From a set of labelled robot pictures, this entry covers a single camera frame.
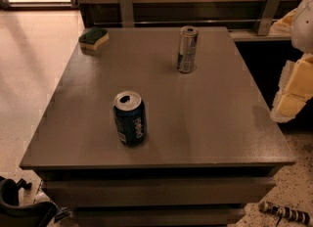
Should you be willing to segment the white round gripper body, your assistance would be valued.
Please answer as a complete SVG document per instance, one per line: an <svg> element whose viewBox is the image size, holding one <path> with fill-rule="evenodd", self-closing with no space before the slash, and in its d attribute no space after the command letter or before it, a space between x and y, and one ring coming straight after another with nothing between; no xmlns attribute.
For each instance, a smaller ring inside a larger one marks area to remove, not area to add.
<svg viewBox="0 0 313 227"><path fill-rule="evenodd" d="M291 24L291 44L303 53L313 53L313 0L302 0Z"/></svg>

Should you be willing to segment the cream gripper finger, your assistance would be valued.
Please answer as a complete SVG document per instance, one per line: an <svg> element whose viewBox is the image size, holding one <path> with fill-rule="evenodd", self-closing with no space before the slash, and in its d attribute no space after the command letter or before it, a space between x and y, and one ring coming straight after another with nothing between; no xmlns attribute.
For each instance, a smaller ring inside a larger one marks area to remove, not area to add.
<svg viewBox="0 0 313 227"><path fill-rule="evenodd" d="M285 123L295 119L313 98L313 55L303 54L296 62L286 61L278 86L270 116Z"/></svg>
<svg viewBox="0 0 313 227"><path fill-rule="evenodd" d="M295 9L288 12L281 19L274 22L270 27L270 34L290 34Z"/></svg>

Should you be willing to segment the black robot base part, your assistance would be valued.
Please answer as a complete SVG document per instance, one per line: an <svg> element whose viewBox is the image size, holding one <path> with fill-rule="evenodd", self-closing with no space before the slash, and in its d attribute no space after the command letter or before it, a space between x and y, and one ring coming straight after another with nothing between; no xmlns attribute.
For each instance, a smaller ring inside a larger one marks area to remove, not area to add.
<svg viewBox="0 0 313 227"><path fill-rule="evenodd" d="M66 207L57 207L52 202L20 205L19 190L30 189L32 183L24 179L15 182L0 177L0 227L47 227L70 216Z"/></svg>

